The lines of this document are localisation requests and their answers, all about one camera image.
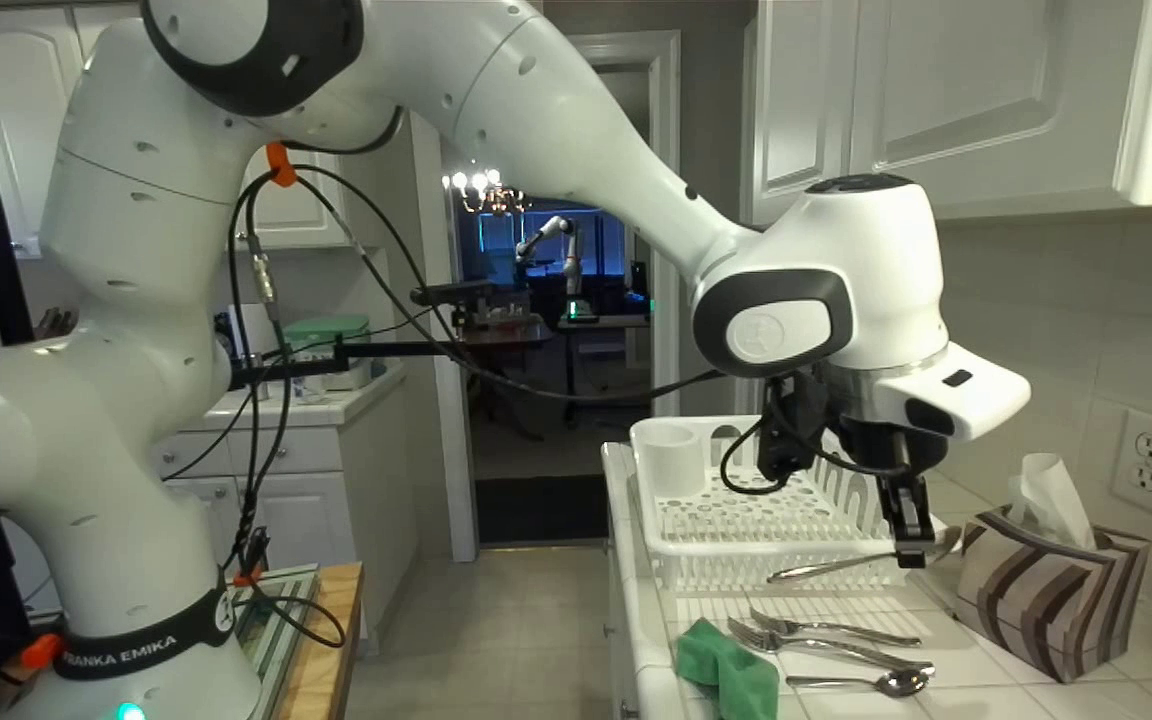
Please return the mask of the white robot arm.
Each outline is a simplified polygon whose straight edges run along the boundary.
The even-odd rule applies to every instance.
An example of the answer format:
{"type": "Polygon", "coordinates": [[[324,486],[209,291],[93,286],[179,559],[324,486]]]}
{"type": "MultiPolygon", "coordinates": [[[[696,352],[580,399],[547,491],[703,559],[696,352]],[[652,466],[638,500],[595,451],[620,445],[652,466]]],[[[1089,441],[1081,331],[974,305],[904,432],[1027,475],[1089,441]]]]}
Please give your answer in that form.
{"type": "Polygon", "coordinates": [[[80,287],[64,340],[0,349],[0,517],[46,556],[64,650],[0,720],[252,720],[202,517],[155,441],[230,377],[211,281],[247,159],[360,151],[419,118],[528,193],[614,211],[691,281],[691,331],[728,377],[793,386],[871,468],[904,559],[925,468],[1007,423],[1024,377],[961,349],[918,185],[805,187],[768,228],[691,193],[533,0],[140,0],[71,89],[41,228],[80,287]]]}

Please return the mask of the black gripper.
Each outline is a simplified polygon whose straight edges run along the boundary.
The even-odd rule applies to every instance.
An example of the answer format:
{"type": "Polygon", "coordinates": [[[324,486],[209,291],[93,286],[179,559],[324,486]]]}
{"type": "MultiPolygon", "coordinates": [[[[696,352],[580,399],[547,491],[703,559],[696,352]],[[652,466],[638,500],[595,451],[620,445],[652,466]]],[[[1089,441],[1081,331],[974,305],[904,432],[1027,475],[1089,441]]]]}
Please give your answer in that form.
{"type": "Polygon", "coordinates": [[[762,386],[755,468],[768,482],[786,482],[793,474],[827,460],[885,482],[880,505],[900,568],[925,568],[937,544],[937,529],[916,505],[916,482],[904,474],[927,474],[945,457],[947,441],[937,432],[852,421],[816,371],[793,371],[786,382],[762,386]]]}

